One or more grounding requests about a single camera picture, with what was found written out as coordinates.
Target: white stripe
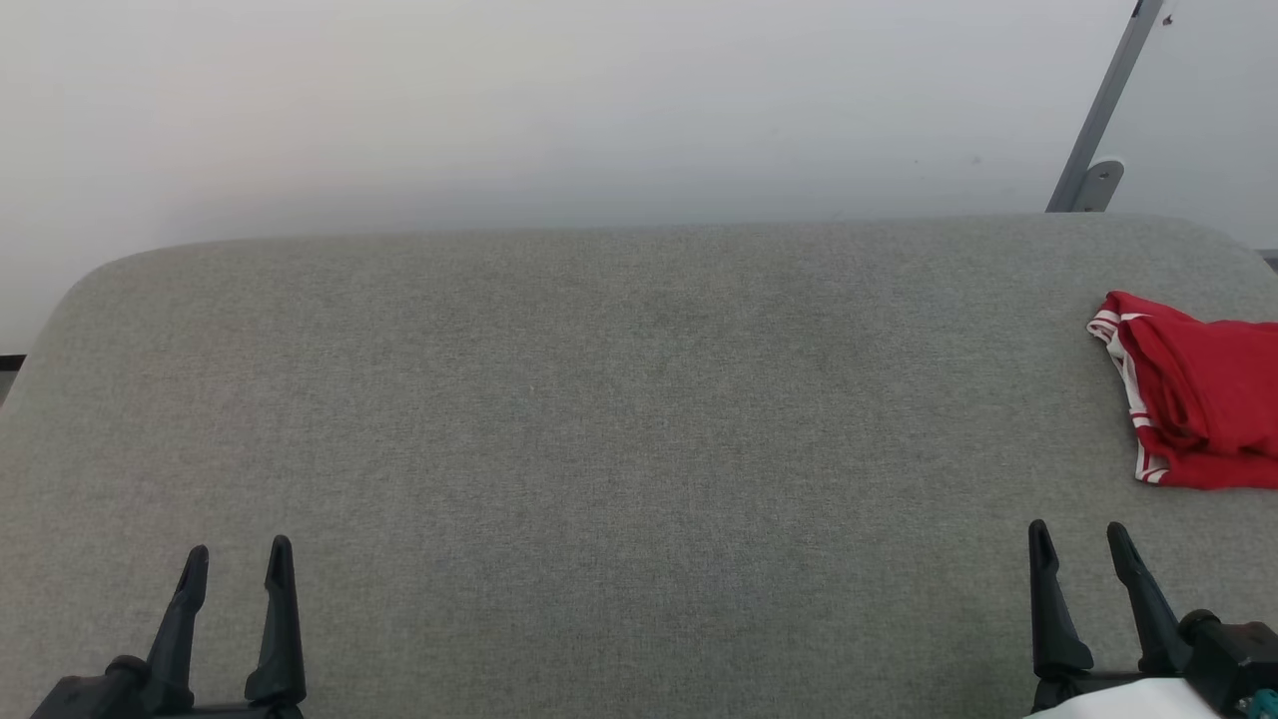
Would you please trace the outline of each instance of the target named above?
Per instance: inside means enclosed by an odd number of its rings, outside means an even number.
[[[1117,327],[1111,327],[1109,324],[1121,321],[1126,322],[1136,317],[1145,317],[1146,314],[1140,312],[1131,312],[1127,314],[1117,314],[1108,309],[1102,309],[1097,312],[1097,317],[1088,323],[1088,331],[1094,336],[1099,337],[1105,342],[1105,349],[1109,351],[1111,359],[1113,359],[1114,368],[1118,370],[1118,377],[1122,379],[1123,391],[1127,395],[1127,407],[1131,415],[1141,415],[1140,418],[1132,418],[1131,424],[1134,428],[1157,428],[1153,420],[1149,419],[1149,407],[1145,401],[1140,397],[1140,384],[1136,382],[1136,364],[1131,361],[1131,354],[1127,347],[1123,346],[1122,340],[1118,337]],[[1145,466],[1145,457],[1149,457],[1149,466]],[[1158,455],[1153,455],[1145,450],[1145,446],[1140,442],[1140,434],[1136,435],[1136,479],[1143,483],[1149,483],[1157,485],[1167,475],[1171,465],[1168,465],[1167,458]]]

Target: gray cushion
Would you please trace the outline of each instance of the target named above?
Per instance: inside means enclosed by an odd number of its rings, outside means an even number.
[[[296,550],[308,716],[1013,716],[1026,526],[1139,654],[1105,524],[1178,612],[1278,622],[1278,496],[1135,483],[1113,287],[1278,318],[1250,250],[1038,215],[229,241],[81,281],[0,410],[0,715],[146,654],[212,553],[201,701]]]

